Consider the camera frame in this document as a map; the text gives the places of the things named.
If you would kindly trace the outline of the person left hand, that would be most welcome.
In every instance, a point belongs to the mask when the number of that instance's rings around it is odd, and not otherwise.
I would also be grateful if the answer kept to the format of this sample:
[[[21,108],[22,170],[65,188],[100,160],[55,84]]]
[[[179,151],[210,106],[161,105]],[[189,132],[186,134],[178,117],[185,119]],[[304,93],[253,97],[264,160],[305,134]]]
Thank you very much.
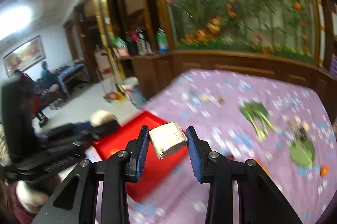
[[[113,120],[117,120],[116,116],[113,113],[105,110],[97,110],[90,116],[90,124],[93,127],[106,124]]]

